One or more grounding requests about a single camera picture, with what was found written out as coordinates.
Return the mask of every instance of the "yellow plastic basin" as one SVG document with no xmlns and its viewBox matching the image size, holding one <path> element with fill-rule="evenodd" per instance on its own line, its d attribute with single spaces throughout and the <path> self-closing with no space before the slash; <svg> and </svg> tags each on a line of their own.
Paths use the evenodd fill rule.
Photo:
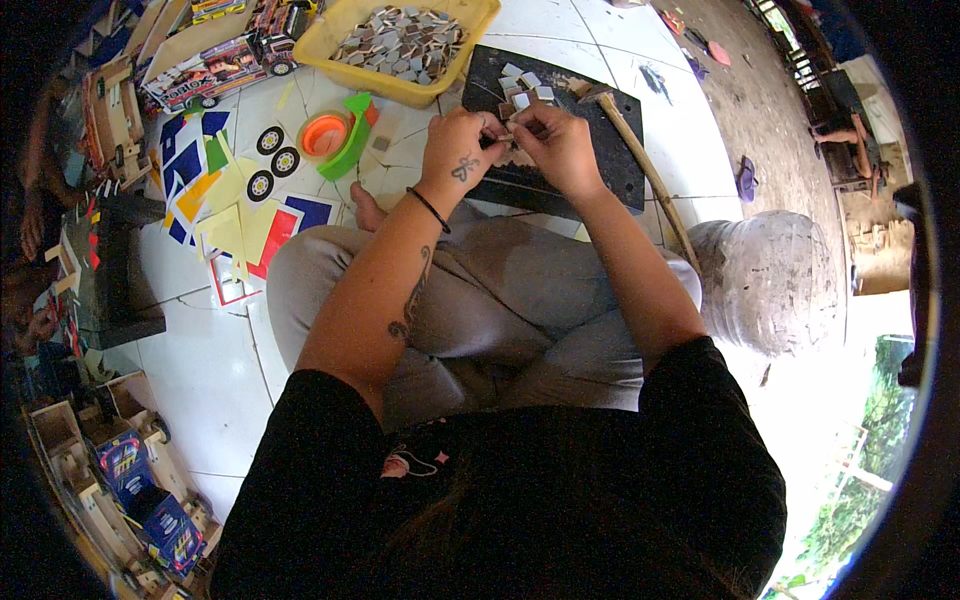
<svg viewBox="0 0 960 600">
<path fill-rule="evenodd" d="M 480 40 L 493 18 L 500 11 L 499 0 L 428 0 L 416 2 L 404 0 L 398 7 L 416 6 L 418 9 L 433 9 L 447 12 L 457 19 L 467 30 L 467 40 L 463 48 L 447 67 L 444 75 L 430 85 L 405 82 L 402 79 L 375 73 L 362 67 L 343 64 L 330 60 L 330 56 L 340 47 L 347 34 L 360 24 L 366 23 L 373 9 L 388 4 L 386 0 L 339 0 L 317 17 L 307 29 L 297 45 L 294 46 L 294 59 L 297 62 L 311 64 L 336 84 L 361 91 L 369 91 L 377 96 L 413 108 L 425 108 L 437 94 L 442 94 L 457 79 L 457 75 L 467 66 L 473 46 Z"/>
</svg>

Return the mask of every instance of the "arm tattoo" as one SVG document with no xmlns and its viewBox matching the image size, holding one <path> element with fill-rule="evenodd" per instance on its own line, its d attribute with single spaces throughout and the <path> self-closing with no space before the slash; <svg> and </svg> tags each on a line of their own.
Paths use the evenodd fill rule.
<svg viewBox="0 0 960 600">
<path fill-rule="evenodd" d="M 410 298 L 403 305 L 403 323 L 394 321 L 387 325 L 387 332 L 391 337 L 402 340 L 404 344 L 410 346 L 413 342 L 414 312 L 417 309 L 417 302 L 420 301 L 420 294 L 426 286 L 426 272 L 430 267 L 430 247 L 424 246 L 420 249 L 420 257 L 423 259 L 423 271 L 420 273 L 420 279 L 414 286 L 413 292 L 410 292 Z"/>
<path fill-rule="evenodd" d="M 460 181 L 467 180 L 467 171 L 472 171 L 473 167 L 480 164 L 480 160 L 477 158 L 470 158 L 470 152 L 466 156 L 460 159 L 460 166 L 455 168 L 453 171 L 450 171 L 450 175 L 457 178 Z"/>
</svg>

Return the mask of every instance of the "hammer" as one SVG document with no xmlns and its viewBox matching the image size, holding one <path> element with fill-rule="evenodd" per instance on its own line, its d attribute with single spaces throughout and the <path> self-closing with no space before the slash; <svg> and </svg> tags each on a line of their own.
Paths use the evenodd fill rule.
<svg viewBox="0 0 960 600">
<path fill-rule="evenodd" d="M 636 138 L 636 133 L 630 129 L 630 125 L 626 119 L 623 118 L 623 115 L 620 114 L 620 109 L 616 107 L 616 101 L 613 99 L 613 90 L 609 85 L 584 84 L 578 89 L 571 91 L 577 98 L 578 105 L 584 102 L 596 102 L 603 111 L 607 113 L 607 117 L 610 118 L 611 123 L 616 127 L 623 141 L 627 143 L 627 148 L 630 148 L 630 152 L 634 155 L 636 164 L 640 165 L 640 170 L 643 171 L 643 174 L 650 180 L 650 187 L 654 190 L 654 198 L 660 202 L 660 206 L 663 207 L 663 213 L 666 215 L 666 220 L 670 222 L 670 227 L 673 228 L 674 234 L 677 236 L 677 239 L 680 240 L 681 247 L 684 251 L 684 258 L 690 263 L 693 270 L 697 272 L 697 275 L 700 275 L 700 263 L 697 261 L 697 255 L 693 252 L 693 246 L 690 245 L 690 238 L 686 235 L 686 229 L 680 220 L 680 215 L 677 214 L 677 208 L 673 205 L 670 193 L 667 192 L 666 185 L 657 173 L 657 169 L 654 168 L 654 163 L 650 161 L 650 157 L 646 151 L 643 150 L 640 140 Z"/>
</svg>

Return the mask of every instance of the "white tile floor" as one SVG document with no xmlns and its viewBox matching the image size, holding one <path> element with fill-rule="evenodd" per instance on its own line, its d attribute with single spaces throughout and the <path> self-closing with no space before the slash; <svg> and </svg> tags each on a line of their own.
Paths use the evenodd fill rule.
<svg viewBox="0 0 960 600">
<path fill-rule="evenodd" d="M 742 218 L 723 140 L 700 86 L 672 34 L 649 6 L 619 10 L 604 0 L 502 0 L 482 43 L 556 63 L 616 85 L 641 101 L 644 143 L 677 200 L 684 224 Z M 672 105 L 654 95 L 639 74 L 647 63 L 666 80 Z M 292 77 L 271 78 L 223 99 L 230 110 L 228 139 L 243 154 L 268 123 L 293 134 L 322 109 L 354 93 L 305 66 Z M 367 150 L 360 181 L 390 208 L 420 178 L 430 118 L 459 104 L 447 93 L 425 110 L 377 99 L 380 120 L 373 135 L 393 140 L 386 152 Z M 148 137 L 156 147 L 158 127 Z M 348 202 L 356 173 L 334 182 L 301 169 L 286 188 Z M 475 202 L 488 214 L 517 214 L 505 206 Z M 574 236 L 579 223 L 545 215 L 517 217 Z M 657 244 L 668 229 L 654 203 L 637 219 Z M 351 211 L 344 224 L 355 224 Z M 192 251 L 177 245 L 158 224 L 135 240 L 132 273 L 138 307 L 160 309 L 166 333 L 107 352 L 108 367 L 148 374 L 159 412 L 200 492 L 226 519 L 246 475 L 267 418 L 282 393 L 287 371 L 279 357 L 264 301 L 224 311 L 211 302 L 209 282 Z"/>
</svg>

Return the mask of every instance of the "masking tape roll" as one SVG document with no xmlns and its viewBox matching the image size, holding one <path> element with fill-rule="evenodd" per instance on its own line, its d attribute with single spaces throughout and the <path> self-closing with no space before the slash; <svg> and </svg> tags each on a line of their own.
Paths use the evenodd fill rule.
<svg viewBox="0 0 960 600">
<path fill-rule="evenodd" d="M 297 132 L 297 145 L 308 160 L 327 162 L 343 149 L 353 129 L 353 120 L 336 110 L 322 110 Z"/>
</svg>

